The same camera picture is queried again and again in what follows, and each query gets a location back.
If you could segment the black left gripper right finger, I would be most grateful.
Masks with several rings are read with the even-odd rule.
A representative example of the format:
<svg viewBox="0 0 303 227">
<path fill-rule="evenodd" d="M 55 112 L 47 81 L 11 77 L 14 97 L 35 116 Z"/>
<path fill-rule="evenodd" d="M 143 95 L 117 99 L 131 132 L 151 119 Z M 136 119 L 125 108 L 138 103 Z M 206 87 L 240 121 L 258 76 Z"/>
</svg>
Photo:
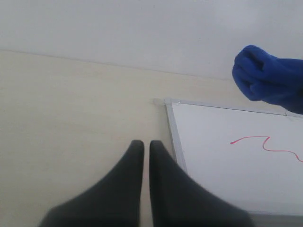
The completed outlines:
<svg viewBox="0 0 303 227">
<path fill-rule="evenodd" d="M 211 194 L 173 160 L 160 140 L 150 142 L 150 198 L 155 227 L 253 227 L 248 212 Z"/>
</svg>

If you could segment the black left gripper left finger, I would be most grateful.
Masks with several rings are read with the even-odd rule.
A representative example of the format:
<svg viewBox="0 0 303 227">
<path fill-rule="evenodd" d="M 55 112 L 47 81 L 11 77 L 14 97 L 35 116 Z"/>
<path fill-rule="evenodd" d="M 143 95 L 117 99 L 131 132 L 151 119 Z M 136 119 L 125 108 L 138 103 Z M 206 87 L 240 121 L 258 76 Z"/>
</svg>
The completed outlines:
<svg viewBox="0 0 303 227">
<path fill-rule="evenodd" d="M 144 144 L 133 140 L 107 175 L 82 194 L 52 208 L 40 226 L 139 226 L 143 163 Z"/>
</svg>

